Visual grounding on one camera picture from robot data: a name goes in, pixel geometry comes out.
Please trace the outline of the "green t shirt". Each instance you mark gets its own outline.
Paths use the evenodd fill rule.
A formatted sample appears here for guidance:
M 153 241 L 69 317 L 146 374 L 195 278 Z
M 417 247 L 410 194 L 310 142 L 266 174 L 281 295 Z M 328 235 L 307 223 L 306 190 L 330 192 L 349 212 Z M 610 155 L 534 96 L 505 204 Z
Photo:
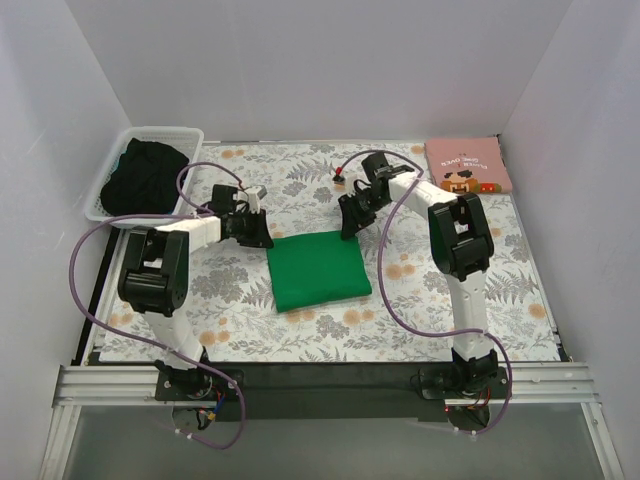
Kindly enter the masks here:
M 279 313 L 372 293 L 358 239 L 338 231 L 278 238 L 267 263 Z

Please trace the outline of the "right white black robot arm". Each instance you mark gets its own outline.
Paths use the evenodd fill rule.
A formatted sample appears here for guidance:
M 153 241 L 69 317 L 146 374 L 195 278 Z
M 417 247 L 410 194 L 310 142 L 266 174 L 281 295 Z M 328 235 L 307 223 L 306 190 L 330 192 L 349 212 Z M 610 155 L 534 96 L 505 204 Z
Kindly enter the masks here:
M 377 212 L 392 205 L 384 225 L 377 254 L 380 294 L 390 316 L 407 331 L 426 338 L 453 339 L 452 366 L 441 381 L 442 387 L 464 397 L 475 397 L 497 377 L 497 341 L 488 332 L 484 293 L 494 243 L 479 197 L 474 193 L 455 194 L 424 178 L 424 169 L 407 157 L 388 163 L 388 150 L 365 150 L 349 157 L 349 164 L 362 157 L 364 180 L 335 169 L 333 181 L 345 187 L 338 203 L 342 215 L 341 238 L 351 239 L 372 225 Z M 420 332 L 393 311 L 383 286 L 382 257 L 388 230 L 400 207 L 407 207 L 428 223 L 431 257 L 447 283 L 453 311 L 454 330 L 448 333 Z

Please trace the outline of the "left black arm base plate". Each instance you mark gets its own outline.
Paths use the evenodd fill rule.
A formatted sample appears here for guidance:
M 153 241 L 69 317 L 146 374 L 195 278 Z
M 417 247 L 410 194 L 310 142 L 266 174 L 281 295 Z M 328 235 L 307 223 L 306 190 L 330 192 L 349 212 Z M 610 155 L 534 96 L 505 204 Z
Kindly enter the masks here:
M 232 369 L 227 372 L 231 381 L 201 369 L 180 370 L 167 367 L 159 372 L 154 398 L 158 401 L 213 402 L 225 397 L 237 400 L 233 385 L 242 385 L 244 373 Z

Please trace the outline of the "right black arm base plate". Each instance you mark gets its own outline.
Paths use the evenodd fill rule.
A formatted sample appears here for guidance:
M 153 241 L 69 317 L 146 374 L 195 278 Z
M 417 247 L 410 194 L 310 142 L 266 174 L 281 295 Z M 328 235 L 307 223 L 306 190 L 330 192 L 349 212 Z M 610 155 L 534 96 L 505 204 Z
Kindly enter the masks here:
M 450 364 L 429 364 L 409 378 L 409 385 L 425 400 L 504 399 L 508 377 L 506 369 L 499 367 L 493 376 L 464 380 Z

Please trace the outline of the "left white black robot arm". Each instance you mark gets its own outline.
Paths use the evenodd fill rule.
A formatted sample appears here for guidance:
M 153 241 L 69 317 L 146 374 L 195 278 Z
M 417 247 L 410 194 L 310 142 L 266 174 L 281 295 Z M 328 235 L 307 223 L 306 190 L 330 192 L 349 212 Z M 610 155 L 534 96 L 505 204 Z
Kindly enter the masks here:
M 155 340 L 168 349 L 156 368 L 169 385 L 193 400 L 212 390 L 211 373 L 198 366 L 208 360 L 205 347 L 187 318 L 190 256 L 227 239 L 244 247 L 270 249 L 264 186 L 247 189 L 216 184 L 211 200 L 192 219 L 167 225 L 136 227 L 127 243 L 118 294 L 151 328 Z

